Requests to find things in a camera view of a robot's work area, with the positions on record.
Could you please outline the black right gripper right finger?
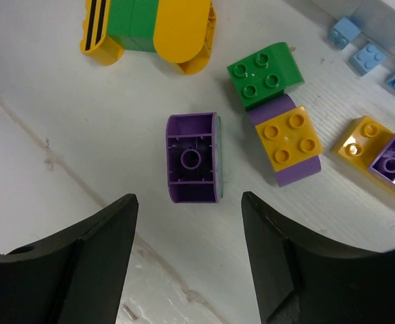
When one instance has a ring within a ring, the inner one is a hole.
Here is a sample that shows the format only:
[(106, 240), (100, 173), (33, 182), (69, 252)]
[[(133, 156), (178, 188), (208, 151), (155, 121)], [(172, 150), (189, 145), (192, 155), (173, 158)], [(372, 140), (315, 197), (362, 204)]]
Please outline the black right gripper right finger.
[(252, 192), (241, 208), (262, 323), (395, 323), (395, 249), (337, 242)]

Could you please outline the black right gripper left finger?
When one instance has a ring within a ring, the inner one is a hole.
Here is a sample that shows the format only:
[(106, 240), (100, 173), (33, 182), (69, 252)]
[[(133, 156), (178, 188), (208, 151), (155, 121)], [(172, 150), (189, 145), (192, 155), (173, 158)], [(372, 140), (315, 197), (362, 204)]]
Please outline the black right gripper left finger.
[(137, 197), (127, 194), (0, 254), (0, 323), (115, 323), (137, 216)]

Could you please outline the purple curved lego brick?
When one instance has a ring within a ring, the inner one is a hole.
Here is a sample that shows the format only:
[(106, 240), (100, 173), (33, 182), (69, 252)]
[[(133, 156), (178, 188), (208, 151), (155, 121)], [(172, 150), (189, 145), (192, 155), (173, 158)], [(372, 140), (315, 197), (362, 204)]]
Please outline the purple curved lego brick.
[(283, 187), (321, 171), (323, 146), (304, 106), (286, 94), (247, 112)]

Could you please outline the purple arch lego brick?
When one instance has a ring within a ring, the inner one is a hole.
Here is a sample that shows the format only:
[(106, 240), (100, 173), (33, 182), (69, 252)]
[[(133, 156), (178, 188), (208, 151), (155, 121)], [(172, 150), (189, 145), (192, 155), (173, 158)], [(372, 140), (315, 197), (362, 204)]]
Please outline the purple arch lego brick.
[(173, 203), (218, 203), (223, 195), (221, 118), (171, 115), (165, 130), (167, 185)]

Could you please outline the green curved lego brick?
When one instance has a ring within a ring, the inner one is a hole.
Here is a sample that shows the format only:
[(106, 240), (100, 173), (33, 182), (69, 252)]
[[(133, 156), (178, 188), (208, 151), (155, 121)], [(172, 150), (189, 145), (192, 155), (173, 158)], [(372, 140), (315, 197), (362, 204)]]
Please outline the green curved lego brick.
[(305, 82), (285, 42), (265, 47), (229, 65), (227, 70), (247, 111)]

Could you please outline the yellow square lego brick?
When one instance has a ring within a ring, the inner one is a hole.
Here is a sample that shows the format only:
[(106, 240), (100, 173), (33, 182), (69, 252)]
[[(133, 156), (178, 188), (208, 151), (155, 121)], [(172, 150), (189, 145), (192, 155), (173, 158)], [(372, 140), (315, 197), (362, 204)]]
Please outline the yellow square lego brick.
[(255, 128), (276, 172), (323, 152), (309, 114), (302, 105), (260, 123)]

